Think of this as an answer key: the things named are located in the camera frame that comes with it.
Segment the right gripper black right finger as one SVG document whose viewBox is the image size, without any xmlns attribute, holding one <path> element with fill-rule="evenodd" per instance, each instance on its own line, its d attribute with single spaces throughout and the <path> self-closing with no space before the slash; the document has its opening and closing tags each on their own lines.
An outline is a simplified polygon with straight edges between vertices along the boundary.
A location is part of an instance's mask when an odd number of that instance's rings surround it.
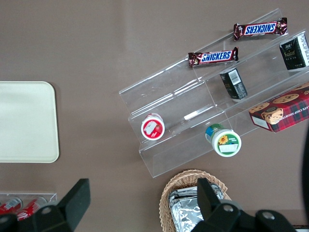
<svg viewBox="0 0 309 232">
<path fill-rule="evenodd" d="M 236 203 L 220 200 L 205 178 L 197 181 L 197 203 L 203 220 L 197 224 L 198 232 L 242 232 L 241 210 Z"/>
</svg>

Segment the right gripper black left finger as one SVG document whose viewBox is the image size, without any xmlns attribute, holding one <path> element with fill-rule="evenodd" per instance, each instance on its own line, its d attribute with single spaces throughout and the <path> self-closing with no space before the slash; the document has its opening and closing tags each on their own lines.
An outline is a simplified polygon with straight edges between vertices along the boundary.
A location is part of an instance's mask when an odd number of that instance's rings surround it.
<svg viewBox="0 0 309 232">
<path fill-rule="evenodd" d="M 82 178 L 57 203 L 18 223 L 20 232 L 73 232 L 90 206 L 90 182 Z"/>
</svg>

